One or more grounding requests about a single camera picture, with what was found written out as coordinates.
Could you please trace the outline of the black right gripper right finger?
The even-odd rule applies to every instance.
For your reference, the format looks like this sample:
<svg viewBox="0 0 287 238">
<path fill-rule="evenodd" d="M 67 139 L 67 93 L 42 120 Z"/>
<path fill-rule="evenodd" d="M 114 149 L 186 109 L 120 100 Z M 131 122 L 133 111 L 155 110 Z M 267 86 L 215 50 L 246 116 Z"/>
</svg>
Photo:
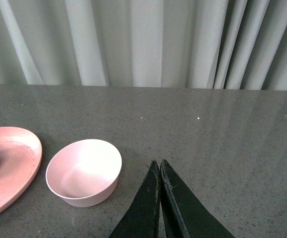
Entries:
<svg viewBox="0 0 287 238">
<path fill-rule="evenodd" d="M 167 160 L 160 164 L 161 205 L 168 238 L 232 238 Z"/>
</svg>

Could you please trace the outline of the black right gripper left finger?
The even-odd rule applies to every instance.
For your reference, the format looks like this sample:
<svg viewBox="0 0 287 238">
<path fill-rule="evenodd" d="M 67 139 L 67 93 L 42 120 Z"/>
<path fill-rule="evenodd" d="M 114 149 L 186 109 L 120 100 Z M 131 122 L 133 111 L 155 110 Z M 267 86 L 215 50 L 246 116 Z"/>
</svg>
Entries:
<svg viewBox="0 0 287 238">
<path fill-rule="evenodd" d="M 130 207 L 116 225 L 111 238 L 157 238 L 159 235 L 161 174 L 152 161 Z"/>
</svg>

